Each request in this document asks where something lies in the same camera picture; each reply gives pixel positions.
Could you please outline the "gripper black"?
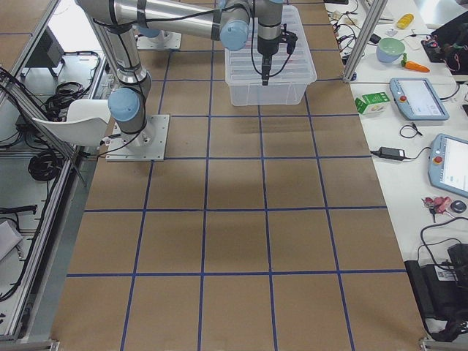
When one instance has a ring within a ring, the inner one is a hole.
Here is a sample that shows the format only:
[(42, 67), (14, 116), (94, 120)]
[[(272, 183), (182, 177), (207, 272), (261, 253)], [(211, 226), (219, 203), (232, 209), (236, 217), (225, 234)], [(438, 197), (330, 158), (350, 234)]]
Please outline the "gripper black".
[(257, 31), (257, 51), (262, 55), (262, 85), (270, 79), (272, 58), (279, 50), (281, 29), (279, 27), (259, 27)]

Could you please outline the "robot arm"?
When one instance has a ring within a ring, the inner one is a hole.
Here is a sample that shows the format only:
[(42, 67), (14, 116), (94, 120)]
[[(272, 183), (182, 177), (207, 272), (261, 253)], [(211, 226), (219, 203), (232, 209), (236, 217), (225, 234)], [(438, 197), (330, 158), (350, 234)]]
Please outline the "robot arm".
[(173, 36), (173, 33), (169, 31), (143, 28), (142, 26), (138, 26), (137, 30), (140, 36), (147, 37), (152, 40), (167, 41)]
[(282, 1), (221, 1), (214, 9), (177, 1), (78, 1), (78, 6), (101, 26), (110, 43), (121, 87), (110, 95), (108, 105), (120, 129), (124, 146), (141, 147), (152, 142), (146, 98), (151, 84), (142, 66), (132, 34), (138, 26), (149, 31), (169, 31), (220, 41), (231, 51), (257, 42), (262, 56), (257, 73), (268, 85), (272, 58), (285, 42)]

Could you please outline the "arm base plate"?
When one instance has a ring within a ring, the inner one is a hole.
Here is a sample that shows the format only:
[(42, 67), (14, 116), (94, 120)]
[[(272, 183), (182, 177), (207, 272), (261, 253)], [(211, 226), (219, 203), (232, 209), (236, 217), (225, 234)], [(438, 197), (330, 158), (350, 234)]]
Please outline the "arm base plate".
[(146, 116), (146, 128), (133, 140), (133, 135), (122, 133), (115, 123), (114, 134), (119, 137), (112, 138), (108, 143), (110, 151), (105, 154), (109, 162), (142, 162), (163, 161), (169, 130), (170, 116)]
[(137, 48), (146, 51), (179, 50), (182, 34), (161, 31), (157, 37), (136, 35)]

